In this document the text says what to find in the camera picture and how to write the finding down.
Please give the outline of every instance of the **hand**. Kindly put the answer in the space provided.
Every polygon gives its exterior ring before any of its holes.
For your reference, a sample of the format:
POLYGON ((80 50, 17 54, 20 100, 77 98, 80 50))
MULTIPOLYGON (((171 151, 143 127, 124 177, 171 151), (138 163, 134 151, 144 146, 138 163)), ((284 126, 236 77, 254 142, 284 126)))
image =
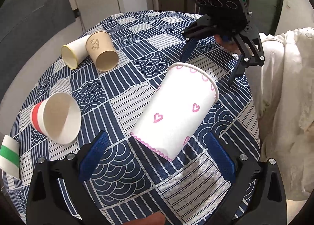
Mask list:
POLYGON ((165 221, 165 216, 161 212, 157 212, 143 219, 128 221, 123 225, 164 225, 165 221))
POLYGON ((214 37, 216 42, 226 48, 229 52, 237 52, 238 45, 236 43, 224 42, 219 35, 214 35, 214 37))

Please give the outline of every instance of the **white paper cup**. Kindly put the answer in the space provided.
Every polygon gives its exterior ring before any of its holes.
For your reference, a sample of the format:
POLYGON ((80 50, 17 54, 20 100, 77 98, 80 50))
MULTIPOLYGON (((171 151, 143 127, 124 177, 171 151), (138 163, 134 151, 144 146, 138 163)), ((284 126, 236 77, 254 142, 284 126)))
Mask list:
POLYGON ((112 44, 111 37, 104 31, 93 33, 88 38, 86 50, 96 68, 100 71, 110 71, 115 68, 119 62, 119 56, 112 44))
POLYGON ((57 92, 32 108, 30 121, 37 131, 64 145, 79 134, 81 110, 71 95, 57 92))
POLYGON ((19 144, 12 137, 5 135, 0 148, 0 169, 20 179, 19 144))
POLYGON ((89 37, 90 35, 87 35, 62 46, 62 59, 71 69, 76 69, 87 58, 86 41, 89 37))
POLYGON ((172 161, 218 96, 217 85, 202 69, 187 63, 173 64, 130 134, 172 161))

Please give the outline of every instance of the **green object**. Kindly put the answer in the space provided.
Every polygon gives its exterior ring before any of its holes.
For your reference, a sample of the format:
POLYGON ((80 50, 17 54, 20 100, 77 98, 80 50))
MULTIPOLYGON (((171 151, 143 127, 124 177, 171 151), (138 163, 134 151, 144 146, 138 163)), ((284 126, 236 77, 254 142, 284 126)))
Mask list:
POLYGON ((14 165, 18 167, 18 160, 19 160, 18 154, 10 150, 7 146, 4 146, 4 145, 1 146, 0 156, 11 161, 14 165))

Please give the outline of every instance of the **silver bolt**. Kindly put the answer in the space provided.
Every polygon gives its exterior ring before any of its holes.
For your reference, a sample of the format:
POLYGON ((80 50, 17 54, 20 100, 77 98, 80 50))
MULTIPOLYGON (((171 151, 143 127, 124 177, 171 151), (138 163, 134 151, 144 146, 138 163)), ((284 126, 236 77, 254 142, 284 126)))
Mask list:
POLYGON ((72 160, 74 159, 75 155, 73 153, 70 153, 67 155, 67 160, 72 160))
POLYGON ((44 161, 45 161, 45 158, 44 158, 44 157, 41 157, 41 158, 38 159, 38 163, 39 163, 39 164, 42 164, 44 161))
POLYGON ((240 159, 245 161, 245 160, 247 160, 247 156, 245 154, 241 154, 240 159))
POLYGON ((276 164, 276 161, 274 159, 269 159, 269 163, 271 163, 272 165, 276 164))

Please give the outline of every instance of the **blue and white patterned tablecloth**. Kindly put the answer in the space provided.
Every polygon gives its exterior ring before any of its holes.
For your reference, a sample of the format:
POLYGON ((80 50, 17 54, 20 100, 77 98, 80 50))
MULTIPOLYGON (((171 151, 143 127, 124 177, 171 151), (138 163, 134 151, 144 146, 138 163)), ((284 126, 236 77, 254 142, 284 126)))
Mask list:
MULTIPOLYGON (((38 158, 62 159, 105 130, 112 145, 84 186, 112 224, 143 218, 158 210, 170 224, 204 223, 230 186, 209 156, 204 135, 214 129, 226 142, 259 159, 259 133, 248 82, 243 76, 232 87, 227 86, 236 60, 213 37, 198 42, 189 63, 215 79, 219 100, 172 163, 164 162, 136 140, 128 140, 167 67, 179 61, 185 44, 182 29, 199 17, 155 11, 110 16, 85 35, 99 30, 111 35, 120 58, 116 68, 99 72, 88 57, 76 70, 68 68, 61 58, 46 70, 25 100, 11 131, 20 144, 22 179, 3 172, 8 193, 23 219, 38 158), (81 130, 70 145, 47 139, 29 120, 33 105, 58 91, 70 93, 82 112, 81 130)), ((70 212, 78 216, 63 180, 59 183, 70 212)), ((236 217, 246 209, 253 188, 254 182, 248 186, 236 217)))

